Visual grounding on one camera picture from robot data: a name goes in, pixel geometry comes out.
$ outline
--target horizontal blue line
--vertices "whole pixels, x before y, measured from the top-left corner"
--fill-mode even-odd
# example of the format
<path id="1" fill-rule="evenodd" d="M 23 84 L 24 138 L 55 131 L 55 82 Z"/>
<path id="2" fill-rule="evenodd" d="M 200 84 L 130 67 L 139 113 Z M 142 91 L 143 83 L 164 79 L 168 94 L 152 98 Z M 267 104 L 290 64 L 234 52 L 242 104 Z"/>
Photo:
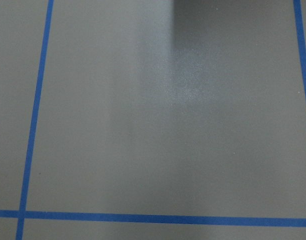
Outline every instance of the horizontal blue line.
<path id="1" fill-rule="evenodd" d="M 18 211 L 0 210 L 0 218 L 17 217 Z M 120 223 L 306 228 L 306 218 L 143 215 L 54 211 L 26 211 L 25 218 L 42 220 L 70 220 Z"/>
<path id="2" fill-rule="evenodd" d="M 0 218 L 17 218 L 19 211 L 0 210 Z"/>

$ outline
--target diagonal blue line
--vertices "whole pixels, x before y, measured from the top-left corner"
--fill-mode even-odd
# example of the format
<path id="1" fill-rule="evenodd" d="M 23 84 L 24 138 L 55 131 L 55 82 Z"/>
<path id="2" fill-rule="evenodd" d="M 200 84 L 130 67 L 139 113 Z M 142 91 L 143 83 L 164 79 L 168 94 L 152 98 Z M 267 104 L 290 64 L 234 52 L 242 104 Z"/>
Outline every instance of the diagonal blue line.
<path id="1" fill-rule="evenodd" d="M 294 13 L 295 13 L 298 53 L 299 53 L 299 60 L 300 60 L 300 65 L 301 65 L 304 92 L 305 92 L 305 98 L 306 98 L 306 44 L 305 44 L 303 18 L 302 18 L 302 11 L 301 11 L 301 0 L 294 0 L 293 5 L 294 5 Z"/>
<path id="2" fill-rule="evenodd" d="M 37 81 L 36 81 L 32 117 L 31 117 L 31 124 L 30 124 L 30 129 L 29 129 L 29 136 L 28 136 L 28 143 L 27 143 L 27 150 L 26 150 L 22 190 L 21 190 L 21 197 L 20 197 L 20 203 L 19 203 L 16 238 L 15 238 L 16 240 L 22 240 L 22 237 L 23 237 L 23 228 L 24 228 L 24 220 L 25 220 L 25 211 L 27 208 L 27 199 L 28 199 L 28 190 L 29 190 L 29 182 L 30 182 L 30 174 L 31 174 L 32 156 L 33 156 L 33 149 L 34 149 L 34 140 L 35 140 L 35 134 L 36 134 L 36 129 L 37 129 L 39 106 L 40 106 L 40 99 L 41 99 L 41 92 L 42 92 L 42 85 L 43 85 L 43 76 L 44 76 L 44 69 L 45 69 L 45 63 L 46 63 L 46 57 L 47 57 L 53 1 L 54 0 L 49 0 L 48 5 L 47 5 L 44 35 L 43 35 L 42 48 L 41 48 L 41 54 L 40 54 L 40 59 L 39 59 L 39 67 L 38 67 L 38 74 L 37 74 Z"/>
<path id="3" fill-rule="evenodd" d="M 0 218 L 18 218 L 19 211 L 0 210 Z"/>
<path id="4" fill-rule="evenodd" d="M 82 212 L 27 211 L 27 219 L 97 221 L 150 224 L 194 224 L 222 226 L 297 227 L 306 228 L 306 218 L 224 217 L 224 216 L 179 216 L 142 215 Z"/>

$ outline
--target blue line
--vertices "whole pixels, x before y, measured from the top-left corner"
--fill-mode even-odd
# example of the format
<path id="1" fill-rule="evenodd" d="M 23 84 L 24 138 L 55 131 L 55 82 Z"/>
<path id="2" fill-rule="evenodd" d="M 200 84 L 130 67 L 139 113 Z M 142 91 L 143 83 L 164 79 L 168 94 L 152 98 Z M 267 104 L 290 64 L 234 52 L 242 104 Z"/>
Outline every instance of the blue line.
<path id="1" fill-rule="evenodd" d="M 0 210 L 0 218 L 18 218 L 19 211 Z"/>
<path id="2" fill-rule="evenodd" d="M 301 11 L 301 0 L 294 0 L 293 5 L 295 13 L 298 53 L 301 64 L 304 92 L 306 98 L 306 44 L 305 44 L 304 27 L 303 27 L 303 19 Z"/>
<path id="3" fill-rule="evenodd" d="M 224 216 L 178 216 L 139 215 L 82 212 L 27 211 L 27 219 L 72 220 L 150 224 L 194 224 L 222 226 L 297 227 L 306 228 L 306 218 L 224 217 Z"/>
<path id="4" fill-rule="evenodd" d="M 27 208 L 27 199 L 28 199 L 28 190 L 29 190 L 29 183 L 30 183 L 34 140 L 35 140 L 35 134 L 36 134 L 36 129 L 37 129 L 39 106 L 40 106 L 40 99 L 41 99 L 41 92 L 42 92 L 42 85 L 43 85 L 43 76 L 44 76 L 44 69 L 45 69 L 45 63 L 46 63 L 46 57 L 47 57 L 53 1 L 54 0 L 49 0 L 48 5 L 47 5 L 44 35 L 43 35 L 42 48 L 41 48 L 41 54 L 40 54 L 40 59 L 39 59 L 36 89 L 35 89 L 32 117 L 31 117 L 31 125 L 29 129 L 29 136 L 28 136 L 28 143 L 27 143 L 27 150 L 26 150 L 26 159 L 25 159 L 25 167 L 24 167 L 24 174 L 23 174 L 21 198 L 20 198 L 20 203 L 19 203 L 16 238 L 15 238 L 16 240 L 22 240 L 22 237 L 23 237 L 23 228 L 24 228 L 25 212 Z"/>

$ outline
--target gray floor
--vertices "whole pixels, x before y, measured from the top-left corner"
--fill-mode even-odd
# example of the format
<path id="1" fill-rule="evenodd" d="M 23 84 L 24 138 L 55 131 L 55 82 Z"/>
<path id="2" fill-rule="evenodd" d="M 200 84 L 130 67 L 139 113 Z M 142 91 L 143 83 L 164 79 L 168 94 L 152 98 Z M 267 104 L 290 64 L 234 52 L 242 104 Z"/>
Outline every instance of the gray floor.
<path id="1" fill-rule="evenodd" d="M 0 0 L 0 210 L 19 208 L 46 7 Z M 56 0 L 27 210 L 306 218 L 293 1 Z M 29 219 L 23 237 L 122 238 L 306 229 Z"/>

